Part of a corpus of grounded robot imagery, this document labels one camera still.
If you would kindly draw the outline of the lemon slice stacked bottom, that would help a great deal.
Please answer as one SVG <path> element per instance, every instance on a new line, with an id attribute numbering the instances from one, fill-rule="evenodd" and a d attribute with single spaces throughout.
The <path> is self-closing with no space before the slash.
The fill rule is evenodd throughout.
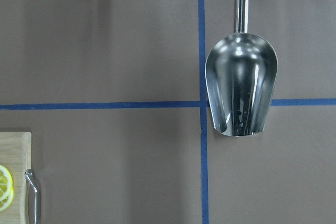
<path id="1" fill-rule="evenodd" d="M 9 191 L 9 195 L 5 199 L 1 200 L 0 212 L 6 210 L 12 204 L 13 199 L 14 199 L 14 189 L 11 188 Z"/>

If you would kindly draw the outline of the wooden cutting board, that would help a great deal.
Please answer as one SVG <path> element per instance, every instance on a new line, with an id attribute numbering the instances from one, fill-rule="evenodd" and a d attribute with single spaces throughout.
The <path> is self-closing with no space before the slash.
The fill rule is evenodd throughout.
<path id="1" fill-rule="evenodd" d="M 32 170 L 30 132 L 1 133 L 1 165 L 13 180 L 14 197 L 1 223 L 40 223 L 40 190 Z"/>

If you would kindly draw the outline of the metal scoop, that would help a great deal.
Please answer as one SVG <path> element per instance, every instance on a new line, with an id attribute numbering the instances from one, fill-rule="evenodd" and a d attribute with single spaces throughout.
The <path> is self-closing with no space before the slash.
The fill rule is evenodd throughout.
<path id="1" fill-rule="evenodd" d="M 205 63 L 214 129 L 226 136 L 264 130 L 278 69 L 273 46 L 248 32 L 249 0 L 235 0 L 234 33 L 220 40 Z"/>

